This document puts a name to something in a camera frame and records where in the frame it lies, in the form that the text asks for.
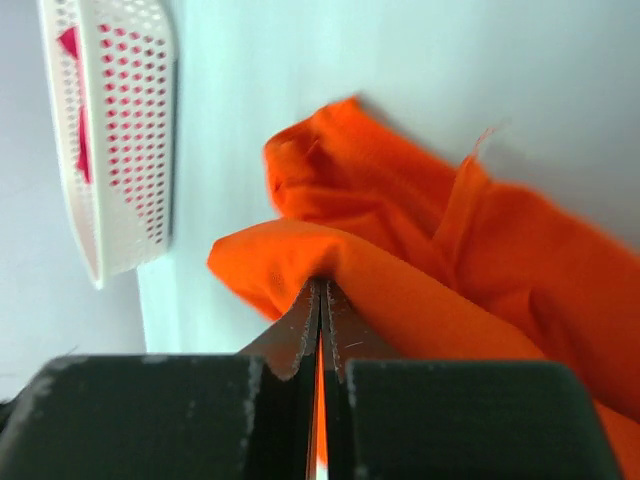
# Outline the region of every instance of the red cloth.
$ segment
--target red cloth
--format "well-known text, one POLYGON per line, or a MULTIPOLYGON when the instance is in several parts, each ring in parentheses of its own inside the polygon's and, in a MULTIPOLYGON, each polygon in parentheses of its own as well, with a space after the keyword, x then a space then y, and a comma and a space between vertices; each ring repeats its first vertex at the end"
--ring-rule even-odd
POLYGON ((309 277, 329 277, 408 357, 562 362, 589 389, 626 478, 640 480, 636 254, 492 180, 474 155, 447 165, 355 99, 279 133, 265 154, 284 218, 214 244, 209 268, 229 288, 276 320, 309 277))
POLYGON ((91 183, 91 173, 89 171, 89 147, 87 142, 87 133, 85 131, 85 116, 86 109, 84 103, 84 87, 82 85, 82 62, 80 61, 80 55, 78 52, 76 27, 69 28, 64 31, 58 41, 65 49, 65 51, 76 60, 76 68, 78 71, 78 83, 80 84, 80 94, 82 96, 82 105, 78 112, 78 160, 76 162, 76 168, 82 172, 85 182, 91 183))

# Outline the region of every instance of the orange towel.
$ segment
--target orange towel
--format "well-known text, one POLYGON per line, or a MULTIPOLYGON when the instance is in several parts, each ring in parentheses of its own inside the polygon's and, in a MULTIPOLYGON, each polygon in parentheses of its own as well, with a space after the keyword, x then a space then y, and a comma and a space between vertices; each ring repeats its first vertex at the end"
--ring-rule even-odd
POLYGON ((284 218, 215 243, 209 268, 271 319, 305 280, 336 280, 421 359, 550 359, 587 385, 626 477, 640 479, 640 258, 468 157, 452 168, 329 105, 265 147, 284 218))

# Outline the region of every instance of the plastic basket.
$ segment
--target plastic basket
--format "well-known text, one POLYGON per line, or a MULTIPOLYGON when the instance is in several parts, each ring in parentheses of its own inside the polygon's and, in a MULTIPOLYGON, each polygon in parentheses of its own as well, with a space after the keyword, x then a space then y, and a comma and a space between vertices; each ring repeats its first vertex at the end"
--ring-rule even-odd
POLYGON ((168 248, 173 35, 154 0, 40 0, 40 17, 67 211, 102 288, 168 248), (58 42, 70 27, 78 64, 58 42), (90 183, 76 167, 82 105, 90 183))

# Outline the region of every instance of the orange fabric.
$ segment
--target orange fabric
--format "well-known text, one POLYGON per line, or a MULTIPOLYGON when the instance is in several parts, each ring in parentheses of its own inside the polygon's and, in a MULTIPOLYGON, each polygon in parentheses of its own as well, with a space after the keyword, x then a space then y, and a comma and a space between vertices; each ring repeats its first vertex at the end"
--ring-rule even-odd
POLYGON ((271 319, 336 280, 370 326, 421 359, 549 359, 588 386, 640 479, 640 258, 539 195, 455 169, 329 105, 265 147, 284 218, 215 243, 209 268, 271 319))

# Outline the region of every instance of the white table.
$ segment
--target white table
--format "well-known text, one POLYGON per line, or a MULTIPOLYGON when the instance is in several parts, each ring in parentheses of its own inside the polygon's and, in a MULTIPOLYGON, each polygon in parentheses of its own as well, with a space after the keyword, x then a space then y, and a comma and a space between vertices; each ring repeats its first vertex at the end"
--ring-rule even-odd
POLYGON ((484 154, 495 174, 639 246, 636 3, 170 1, 175 228, 171 252, 138 271, 149 350, 234 352, 265 327, 209 273, 209 249, 274 217, 264 142, 356 92, 454 163, 504 123, 484 154))

